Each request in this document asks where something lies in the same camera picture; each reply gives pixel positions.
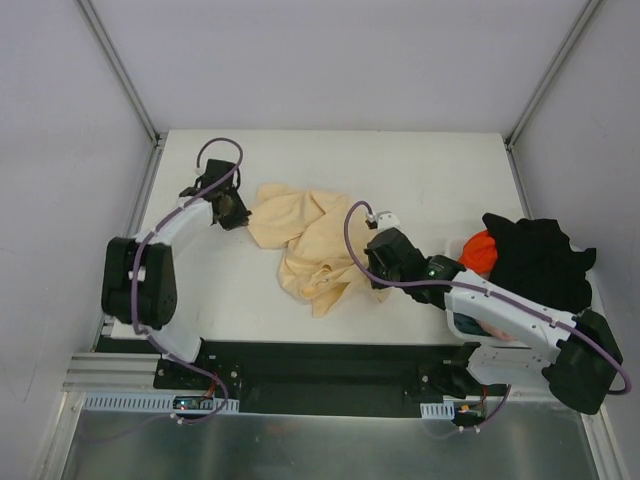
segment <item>white enclosure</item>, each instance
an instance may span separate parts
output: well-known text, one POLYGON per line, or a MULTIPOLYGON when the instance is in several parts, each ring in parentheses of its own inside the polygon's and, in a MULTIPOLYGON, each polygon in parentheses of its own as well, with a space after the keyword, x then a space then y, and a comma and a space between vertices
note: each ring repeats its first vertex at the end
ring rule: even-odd
MULTIPOLYGON (((1 478, 41 474, 69 359, 99 327, 106 242, 142 219, 143 174, 178 128, 472 132, 491 152, 501 135, 500 174, 477 174, 504 175, 494 204, 467 213, 522 213, 511 160, 525 211, 598 248, 605 312, 640 376, 637 1, 93 2, 0 5, 1 478)), ((630 478, 639 399, 607 402, 630 478)))

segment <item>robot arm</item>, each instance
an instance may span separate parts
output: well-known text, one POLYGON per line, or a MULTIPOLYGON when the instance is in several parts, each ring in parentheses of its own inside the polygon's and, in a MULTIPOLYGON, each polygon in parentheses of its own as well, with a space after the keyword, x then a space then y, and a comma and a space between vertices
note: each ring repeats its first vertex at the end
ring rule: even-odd
POLYGON ((547 308, 491 284, 455 260, 425 258, 390 212, 367 215, 367 224, 378 231, 365 250, 368 271, 385 281, 372 279, 373 288, 402 282, 399 288, 415 301, 482 320, 522 342, 523 348, 506 342, 503 348, 489 347, 482 343, 486 337, 477 336, 466 349, 465 362, 480 383, 526 384, 523 380, 534 376, 546 379, 551 393, 567 406, 586 414, 598 411, 617 370, 580 337, 589 337, 619 366, 622 355, 604 317, 592 310, 575 315, 547 308), (421 281, 429 285, 407 285, 421 281))
MULTIPOLYGON (((200 350, 201 339, 184 319, 176 318, 178 294, 174 261, 203 230, 219 223, 225 230, 245 226, 249 212, 238 194, 240 174, 236 182, 230 175, 219 186, 214 183, 229 175, 233 163, 209 160, 203 175, 192 187, 180 193, 179 215, 169 220, 153 236, 144 249, 138 282, 138 319, 149 335, 164 350, 192 363, 200 350), (193 197, 202 194, 201 198, 193 197)), ((131 324, 131 284, 136 251, 149 230, 134 238, 112 239, 107 246, 102 284, 102 310, 122 323, 131 324)))

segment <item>yellow cloth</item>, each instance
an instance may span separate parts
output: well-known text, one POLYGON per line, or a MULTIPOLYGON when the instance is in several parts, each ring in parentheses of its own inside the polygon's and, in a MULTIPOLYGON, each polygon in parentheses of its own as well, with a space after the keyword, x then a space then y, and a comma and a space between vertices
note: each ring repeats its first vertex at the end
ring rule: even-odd
MULTIPOLYGON (((374 291, 353 263, 344 243, 343 225, 353 201, 346 195, 321 190, 302 191, 282 184, 258 189, 251 208, 249 232, 261 248, 286 248, 278 271, 282 288, 311 301, 314 317, 324 316, 341 298, 357 288, 378 301, 386 291, 374 291)), ((356 213, 349 226, 358 258, 366 265, 364 248, 375 232, 356 213)))

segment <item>white tabletop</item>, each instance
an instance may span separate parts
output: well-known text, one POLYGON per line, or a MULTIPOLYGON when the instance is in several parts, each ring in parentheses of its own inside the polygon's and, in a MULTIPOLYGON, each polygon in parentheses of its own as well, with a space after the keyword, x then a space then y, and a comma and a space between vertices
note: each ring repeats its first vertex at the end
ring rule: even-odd
MULTIPOLYGON (((240 195, 248 207, 263 183, 287 183, 345 193, 391 210, 425 256, 442 253, 447 238, 469 237, 493 212, 523 216, 497 134, 172 130, 144 218, 152 227, 195 179, 200 147, 216 136, 244 148, 240 195)), ((203 160, 235 160, 232 146, 211 146, 203 160)), ((364 294, 313 318, 311 306, 280 288, 282 251, 261 250, 246 229, 213 226, 176 261, 181 321, 208 340, 381 344, 458 344, 444 312, 395 290, 383 304, 364 294)), ((135 337, 116 322, 114 338, 135 337)))

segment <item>wire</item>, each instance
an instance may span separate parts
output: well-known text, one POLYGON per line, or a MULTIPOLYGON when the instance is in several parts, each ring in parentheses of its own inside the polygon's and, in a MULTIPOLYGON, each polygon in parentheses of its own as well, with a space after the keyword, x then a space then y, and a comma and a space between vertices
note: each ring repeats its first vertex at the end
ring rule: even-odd
POLYGON ((211 382, 211 386, 206 392, 202 394, 202 396, 200 397, 200 400, 211 400, 215 391, 216 391, 216 384, 215 382, 211 382))
POLYGON ((487 288, 480 287, 478 285, 472 285, 464 282, 455 282, 450 280, 417 280, 412 282, 393 282, 393 281, 389 281, 389 280, 385 280, 383 278, 377 277, 376 275, 371 273, 369 270, 367 270, 367 267, 365 267, 363 263, 358 259, 353 249, 353 245, 351 244, 351 240, 349 239, 349 222, 351 221, 351 217, 353 216, 353 213, 356 211, 358 207, 361 207, 361 206, 364 206, 369 212, 369 214, 373 215, 374 213, 373 208, 371 208, 371 205, 369 205, 368 202, 365 202, 364 200, 359 200, 356 203, 354 203, 349 209, 349 212, 347 212, 347 216, 344 219, 344 240, 347 246, 347 250, 349 251, 349 255, 351 256, 351 259, 356 264, 356 266, 362 271, 362 273, 364 273, 370 280, 373 280, 374 282, 379 283, 381 285, 385 285, 387 287, 399 287, 399 288, 428 287, 428 286, 460 287, 460 288, 465 288, 467 290, 472 290, 474 292, 482 293, 483 295, 497 298, 498 300, 504 303, 507 303, 513 307, 516 307, 522 310, 523 312, 533 315, 534 317, 548 323, 553 327, 558 327, 564 330, 565 332, 569 332, 570 334, 575 335, 580 340, 582 340, 587 345, 589 345, 589 347, 595 350, 596 353, 600 355, 602 358, 604 358, 620 374, 620 376, 624 380, 624 387, 621 388, 620 390, 609 390, 608 392, 609 395, 626 395, 631 391, 632 382, 631 382, 631 377, 629 377, 629 374, 622 368, 622 365, 620 365, 620 363, 609 354, 609 352, 607 352, 604 348, 598 345, 593 339, 589 338, 580 330, 574 327, 571 327, 565 323, 556 322, 549 315, 546 315, 542 312, 534 310, 533 308, 519 302, 514 298, 511 298, 508 295, 505 295, 500 292, 495 292, 493 290, 489 290, 487 288))
MULTIPOLYGON (((200 167, 200 158, 202 157, 202 154, 204 153, 205 149, 209 145, 211 145, 213 143, 216 143, 216 142, 226 142, 226 143, 230 143, 230 144, 234 145, 238 149, 238 161, 231 168, 231 170, 229 170, 226 174, 224 174, 219 180, 214 182, 209 187, 207 187, 207 188, 203 189, 202 191, 200 191, 197 195, 194 195, 193 197, 188 199, 184 203, 183 207, 177 207, 176 209, 171 211, 167 216, 165 216, 162 220, 160 220, 158 222, 158 224, 155 226, 155 228, 151 232, 149 232, 144 237, 144 239, 142 240, 142 242, 140 242, 140 245, 138 245, 138 248, 136 250, 136 254, 135 254, 135 257, 134 257, 134 261, 133 261, 133 271, 132 271, 132 279, 133 280, 131 281, 131 323, 133 325, 134 332, 137 335, 146 335, 147 336, 147 340, 149 340, 149 343, 151 343, 151 345, 153 345, 156 348, 156 350, 158 350, 161 354, 166 355, 170 360, 182 365, 185 368, 188 368, 189 370, 191 370, 191 371, 193 371, 195 373, 198 373, 200 375, 204 375, 205 377, 209 377, 211 379, 212 383, 214 385, 219 386, 222 389, 222 392, 224 393, 224 400, 220 403, 220 405, 218 405, 216 408, 214 408, 207 415, 205 415, 205 416, 203 416, 201 418, 198 418, 198 419, 187 419, 187 418, 181 418, 180 419, 181 423, 185 423, 185 424, 188 424, 188 425, 202 423, 202 422, 208 420, 211 416, 213 416, 216 413, 218 413, 220 410, 222 410, 227 405, 227 403, 229 402, 229 392, 227 390, 226 385, 216 375, 214 375, 213 373, 207 372, 206 370, 203 370, 201 368, 198 368, 195 365, 192 365, 192 364, 190 364, 188 362, 185 362, 184 360, 182 360, 178 356, 174 355, 173 353, 168 352, 164 347, 162 347, 150 335, 150 332, 146 327, 140 325, 140 321, 139 321, 139 318, 138 318, 138 281, 137 281, 137 278, 138 278, 138 274, 140 272, 140 264, 142 262, 142 254, 144 253, 145 247, 147 245, 149 245, 149 242, 151 242, 153 237, 155 237, 157 235, 157 233, 162 228, 164 228, 169 222, 171 222, 171 220, 173 220, 176 216, 178 216, 178 214, 184 208, 186 208, 189 205, 193 204, 196 200, 202 198, 203 196, 207 195, 209 192, 211 192, 212 190, 217 188, 219 185, 221 185, 226 180, 228 180, 231 176, 233 176, 233 174, 236 171, 238 171, 238 168, 240 168, 240 164, 242 163, 242 159, 243 159, 243 156, 244 156, 244 152, 242 150, 242 147, 236 141, 231 140, 229 138, 225 138, 225 137, 214 138, 214 139, 209 140, 208 142, 206 142, 203 145, 203 147, 200 149, 200 152, 198 152, 196 165, 198 167, 200 167)), ((155 415, 153 417, 150 417, 150 418, 146 419, 144 422, 140 423, 139 425, 136 425, 135 427, 130 428, 129 430, 125 430, 124 432, 121 432, 121 433, 119 433, 117 435, 114 435, 112 437, 108 437, 108 438, 104 438, 104 439, 89 439, 88 437, 83 435, 83 438, 85 438, 86 440, 88 440, 91 443, 106 443, 106 442, 110 442, 110 441, 122 438, 122 437, 124 437, 126 435, 129 435, 130 433, 133 433, 133 432, 139 430, 140 428, 148 425, 149 423, 154 422, 155 420, 158 420, 160 418, 165 418, 166 416, 167 416, 166 414, 155 415)))
POLYGON ((502 410, 502 408, 505 406, 505 404, 507 403, 507 399, 509 398, 509 395, 511 394, 511 385, 507 385, 507 390, 504 393, 504 396, 502 397, 502 400, 500 400, 500 403, 498 404, 498 406, 495 408, 495 410, 493 410, 493 412, 491 412, 489 414, 489 416, 487 418, 485 418, 481 423, 479 423, 478 425, 474 425, 473 427, 458 427, 455 430, 452 430, 448 433, 445 433, 443 435, 437 435, 434 433, 431 433, 429 430, 427 430, 426 426, 423 423, 423 430, 425 431, 425 433, 427 435, 429 435, 431 438, 434 438, 436 440, 444 440, 447 439, 449 437, 454 436, 456 433, 464 433, 464 432, 470 432, 470 431, 474 431, 476 433, 480 433, 480 427, 484 427, 487 423, 489 423, 492 419, 494 419, 496 417, 496 415, 502 410))
POLYGON ((236 142, 235 140, 231 140, 230 138, 226 138, 226 137, 217 137, 217 138, 212 138, 211 140, 209 140, 208 142, 206 142, 202 148, 200 149, 200 151, 198 152, 198 156, 196 158, 196 167, 200 168, 200 162, 202 159, 202 154, 204 153, 204 151, 209 147, 209 145, 212 145, 214 143, 217 142, 225 142, 225 143, 230 143, 231 145, 233 145, 234 147, 236 147, 240 152, 242 152, 242 147, 240 147, 240 145, 238 144, 238 142, 236 142))
POLYGON ((469 407, 475 408, 478 405, 482 405, 482 410, 485 411, 485 400, 487 399, 488 396, 488 389, 485 385, 482 385, 482 397, 480 398, 480 401, 478 403, 474 403, 473 405, 469 405, 469 407))

